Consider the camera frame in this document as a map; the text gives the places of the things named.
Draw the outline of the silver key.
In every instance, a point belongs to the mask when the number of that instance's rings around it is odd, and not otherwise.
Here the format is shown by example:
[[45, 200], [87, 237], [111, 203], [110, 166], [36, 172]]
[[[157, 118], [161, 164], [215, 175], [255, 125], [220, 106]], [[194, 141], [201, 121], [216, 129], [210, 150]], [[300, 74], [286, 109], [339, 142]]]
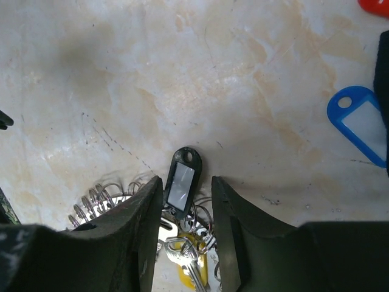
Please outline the silver key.
[[207, 256], [200, 254], [188, 237], [168, 237], [164, 243], [167, 257], [177, 264], [195, 291], [207, 291]]

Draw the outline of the black key tag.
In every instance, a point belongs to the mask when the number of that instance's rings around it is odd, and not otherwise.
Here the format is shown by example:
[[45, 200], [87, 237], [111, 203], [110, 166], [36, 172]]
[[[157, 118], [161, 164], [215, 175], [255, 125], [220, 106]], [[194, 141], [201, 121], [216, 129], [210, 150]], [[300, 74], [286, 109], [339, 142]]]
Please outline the black key tag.
[[194, 148], [182, 147], [174, 153], [164, 189], [164, 204], [177, 220], [188, 215], [201, 173], [202, 158]]

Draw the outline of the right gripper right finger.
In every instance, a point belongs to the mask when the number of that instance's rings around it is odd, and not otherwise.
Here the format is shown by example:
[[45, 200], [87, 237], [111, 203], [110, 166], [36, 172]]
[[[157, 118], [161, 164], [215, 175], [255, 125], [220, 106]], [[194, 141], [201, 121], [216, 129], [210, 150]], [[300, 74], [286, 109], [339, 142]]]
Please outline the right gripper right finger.
[[212, 178], [223, 291], [306, 291], [303, 236]]

